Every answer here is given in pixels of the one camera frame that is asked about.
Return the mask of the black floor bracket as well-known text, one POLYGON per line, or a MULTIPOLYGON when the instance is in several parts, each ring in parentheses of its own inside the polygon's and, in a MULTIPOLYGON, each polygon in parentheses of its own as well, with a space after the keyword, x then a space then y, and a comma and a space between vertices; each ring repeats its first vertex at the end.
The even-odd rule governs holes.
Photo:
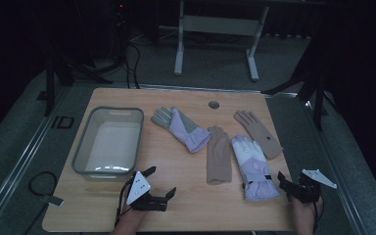
POLYGON ((69 129, 69 128, 72 128, 73 123, 74 123, 73 117, 56 116, 54 121, 51 124, 51 127, 57 128, 57 129, 69 129))

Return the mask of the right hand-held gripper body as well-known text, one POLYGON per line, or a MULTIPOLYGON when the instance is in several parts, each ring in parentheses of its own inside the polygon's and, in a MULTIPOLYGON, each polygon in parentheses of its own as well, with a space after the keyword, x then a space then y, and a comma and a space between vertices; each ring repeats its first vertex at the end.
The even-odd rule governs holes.
POLYGON ((315 203, 320 198, 322 185, 333 189, 337 188, 337 184, 332 182, 319 169, 303 169, 299 176, 299 183, 290 182, 287 186, 287 193, 303 204, 315 203))

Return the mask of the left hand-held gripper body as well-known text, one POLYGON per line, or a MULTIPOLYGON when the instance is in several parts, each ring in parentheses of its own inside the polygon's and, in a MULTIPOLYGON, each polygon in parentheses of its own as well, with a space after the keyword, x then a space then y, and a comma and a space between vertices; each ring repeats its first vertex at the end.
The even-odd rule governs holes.
POLYGON ((126 204, 136 211, 165 212, 166 197, 154 197, 150 194, 151 185, 144 172, 137 171, 127 194, 126 204))

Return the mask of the person's right hand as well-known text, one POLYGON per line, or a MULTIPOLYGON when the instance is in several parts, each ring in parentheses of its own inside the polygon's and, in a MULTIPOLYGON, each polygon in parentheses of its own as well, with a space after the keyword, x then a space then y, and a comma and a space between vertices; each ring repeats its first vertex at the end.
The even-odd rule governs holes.
POLYGON ((296 228, 298 227, 315 227, 323 215, 323 199, 313 203, 303 204, 300 200, 292 198, 292 219, 296 228))

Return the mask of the plain beige knit glove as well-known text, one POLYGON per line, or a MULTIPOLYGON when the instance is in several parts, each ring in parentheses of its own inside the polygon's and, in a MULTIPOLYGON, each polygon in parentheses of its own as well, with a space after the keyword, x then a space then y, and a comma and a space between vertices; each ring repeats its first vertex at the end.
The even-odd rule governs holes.
POLYGON ((220 126, 209 128, 211 140, 207 148, 207 183, 218 185, 232 179, 229 136, 220 126))

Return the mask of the beige knit glove with button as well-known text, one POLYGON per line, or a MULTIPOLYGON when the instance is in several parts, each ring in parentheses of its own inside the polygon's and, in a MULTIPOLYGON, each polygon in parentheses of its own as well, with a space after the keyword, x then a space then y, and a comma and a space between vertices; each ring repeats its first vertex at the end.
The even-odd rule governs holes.
POLYGON ((240 122, 250 136, 259 143, 262 151, 268 159, 275 159, 283 152, 283 148, 279 141, 253 112, 237 111, 233 117, 240 122))

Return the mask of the person's left hand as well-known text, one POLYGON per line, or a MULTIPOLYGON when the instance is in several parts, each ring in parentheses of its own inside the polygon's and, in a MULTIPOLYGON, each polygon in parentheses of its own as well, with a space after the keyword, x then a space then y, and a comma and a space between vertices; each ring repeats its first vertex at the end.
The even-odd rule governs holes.
POLYGON ((145 218, 146 211, 136 211, 130 205, 124 204, 119 216, 120 225, 134 225, 138 227, 145 218))

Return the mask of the purple grey ski glove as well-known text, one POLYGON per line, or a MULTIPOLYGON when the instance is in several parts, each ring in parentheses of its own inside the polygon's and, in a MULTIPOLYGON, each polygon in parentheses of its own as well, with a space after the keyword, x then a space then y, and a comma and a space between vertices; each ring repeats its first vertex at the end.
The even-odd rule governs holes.
POLYGON ((210 141, 211 133, 185 116, 176 107, 161 107, 155 110, 151 121, 168 130, 185 145, 190 153, 202 150, 210 141))

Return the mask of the white purple ski glove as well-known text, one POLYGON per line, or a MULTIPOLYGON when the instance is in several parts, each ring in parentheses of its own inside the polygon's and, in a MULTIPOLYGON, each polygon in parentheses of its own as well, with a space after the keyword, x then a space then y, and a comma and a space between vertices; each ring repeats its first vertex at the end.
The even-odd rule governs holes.
POLYGON ((244 135, 235 136, 231 143, 244 181, 245 200, 260 202, 278 197, 278 189, 260 145, 244 135))

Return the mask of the black tripod stand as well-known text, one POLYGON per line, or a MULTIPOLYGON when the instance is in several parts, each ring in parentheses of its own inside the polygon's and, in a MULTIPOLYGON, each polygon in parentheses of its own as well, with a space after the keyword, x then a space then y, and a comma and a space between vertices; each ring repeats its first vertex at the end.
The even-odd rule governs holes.
POLYGON ((318 131, 322 130, 321 116, 323 107, 323 97, 325 88, 325 78, 323 75, 315 74, 314 72, 307 72, 302 75, 293 75, 288 81, 281 83, 274 88, 263 90, 262 94, 275 95, 288 87, 302 82, 303 85, 298 92, 298 98, 302 102, 310 100, 312 95, 315 95, 313 108, 313 122, 318 131))
POLYGON ((55 107, 55 77, 57 77, 63 86, 72 86, 73 77, 71 68, 82 72, 84 75, 99 83, 112 84, 111 81, 98 75, 95 71, 87 69, 75 60, 63 56, 62 58, 50 57, 46 63, 45 71, 45 90, 41 91, 37 97, 38 100, 46 102, 44 116, 48 117, 55 107))

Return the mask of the grey plastic bin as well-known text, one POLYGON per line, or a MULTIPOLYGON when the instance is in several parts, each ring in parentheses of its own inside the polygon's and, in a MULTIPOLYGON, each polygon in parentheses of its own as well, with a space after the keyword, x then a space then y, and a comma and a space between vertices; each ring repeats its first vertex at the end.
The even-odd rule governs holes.
POLYGON ((130 178, 136 167, 144 113, 138 108, 97 107, 80 136, 72 169, 87 180, 130 178))

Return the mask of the white desk frame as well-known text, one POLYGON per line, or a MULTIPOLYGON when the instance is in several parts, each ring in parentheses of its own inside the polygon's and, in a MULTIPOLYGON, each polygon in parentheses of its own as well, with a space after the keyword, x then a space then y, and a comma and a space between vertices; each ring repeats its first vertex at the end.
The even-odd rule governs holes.
POLYGON ((248 48, 245 53, 251 80, 258 81, 259 72, 255 60, 255 53, 259 44, 259 39, 261 37, 267 14, 269 12, 269 7, 264 6, 262 8, 258 20, 243 20, 186 15, 184 12, 184 5, 185 1, 179 0, 178 44, 173 73, 175 75, 182 75, 185 31, 231 34, 251 36, 254 39, 252 46, 248 48))

